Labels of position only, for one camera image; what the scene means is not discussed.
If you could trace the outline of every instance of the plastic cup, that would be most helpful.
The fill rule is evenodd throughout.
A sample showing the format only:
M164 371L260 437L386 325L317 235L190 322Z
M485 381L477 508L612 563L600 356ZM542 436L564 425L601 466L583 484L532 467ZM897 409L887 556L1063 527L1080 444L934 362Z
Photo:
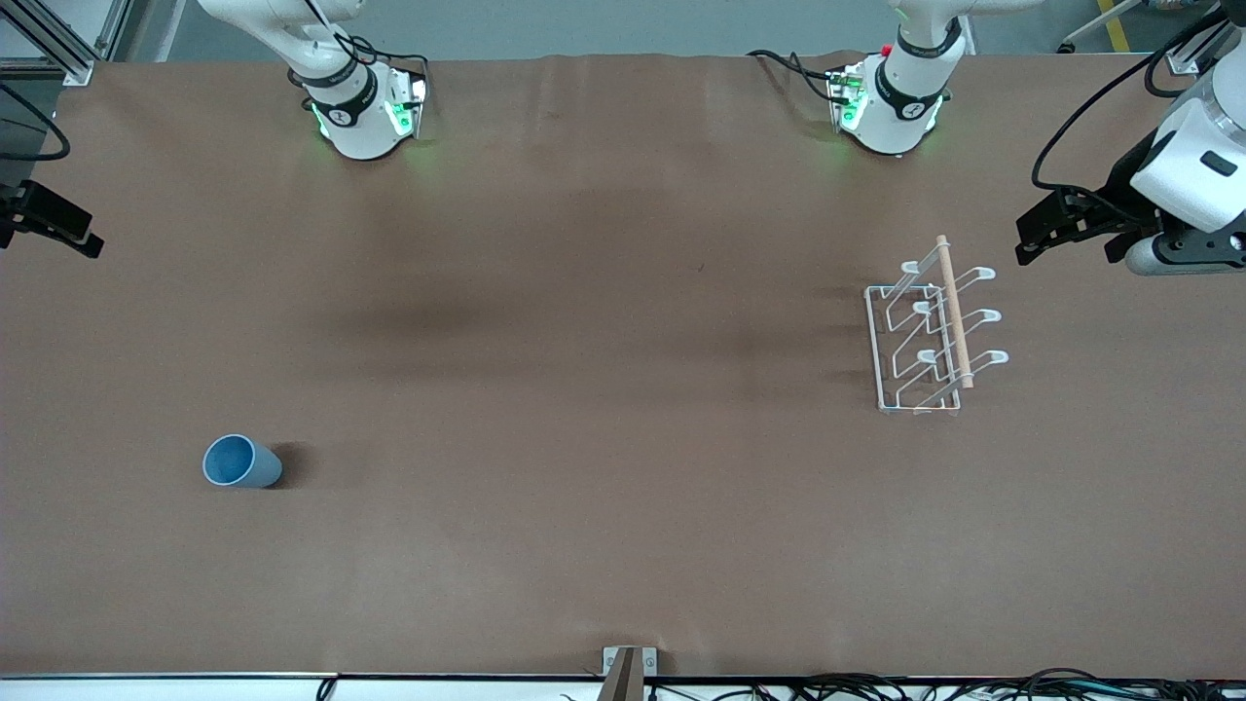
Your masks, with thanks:
M263 489L282 478L282 461L245 436L222 436L203 454L203 477L217 487Z

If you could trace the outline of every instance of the wooden rod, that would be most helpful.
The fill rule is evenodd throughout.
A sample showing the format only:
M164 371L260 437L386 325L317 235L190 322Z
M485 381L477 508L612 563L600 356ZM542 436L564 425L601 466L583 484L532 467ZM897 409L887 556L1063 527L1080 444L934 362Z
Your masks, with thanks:
M973 374L969 371L969 346L964 339L964 319L961 318L961 296L956 291L956 271L952 270L952 253L948 250L947 237L939 234L938 265L943 270L943 296L947 299L947 314L952 322L952 342L956 350L957 375L964 380L961 387L973 390Z

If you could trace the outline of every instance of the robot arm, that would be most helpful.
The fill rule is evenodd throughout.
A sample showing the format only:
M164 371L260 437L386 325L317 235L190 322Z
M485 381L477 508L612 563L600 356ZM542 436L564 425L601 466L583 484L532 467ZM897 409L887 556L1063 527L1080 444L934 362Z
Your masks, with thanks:
M1044 0L886 0L900 15L890 54L875 54L831 77L837 128L878 153L902 154L934 127L943 88L964 55L961 15L1028 10Z
M344 156L379 158L415 137L427 97L425 76L384 61L363 61L336 22L353 19L365 0L199 0L218 20L262 41L280 56L312 97L320 133Z
M272 49L294 72L323 78L353 59L334 36L348 36L336 22L359 16L364 0L199 0L213 17L232 24Z
M1235 25L1246 25L1246 0L1222 7ZM1106 184L1093 193L1058 186L1018 218L1017 260L1027 265L1054 245L1110 233L1108 260L1124 260L1138 274L1246 270L1244 125L1246 42L1172 103L1160 126L1116 162Z

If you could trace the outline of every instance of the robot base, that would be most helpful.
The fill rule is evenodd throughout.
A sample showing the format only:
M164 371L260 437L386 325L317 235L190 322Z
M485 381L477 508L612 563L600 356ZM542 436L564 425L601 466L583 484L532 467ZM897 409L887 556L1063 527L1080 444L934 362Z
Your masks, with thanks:
M836 131L852 134L870 151L898 157L911 151L926 132L934 128L934 117L943 98L939 97L923 118L900 118L895 107L878 96L875 85L873 76L882 61L882 55L873 54L827 78L827 95L849 101L847 105L831 102L831 123Z
M368 66L376 75L378 90L353 126L339 126L313 107L320 122L320 134L333 142L343 156L371 161L392 151L404 138L419 138L420 118L429 97L426 80L390 67L380 61Z

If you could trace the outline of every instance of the table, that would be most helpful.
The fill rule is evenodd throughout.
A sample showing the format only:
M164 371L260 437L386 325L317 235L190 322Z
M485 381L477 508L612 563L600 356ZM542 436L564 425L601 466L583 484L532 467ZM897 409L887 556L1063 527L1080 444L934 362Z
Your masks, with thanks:
M0 265L0 667L1246 676L1241 279L1012 256L1129 61L967 59L901 159L753 60L436 64L368 163L280 65L100 66L36 176L103 255ZM1013 362L887 417L861 290L939 233Z

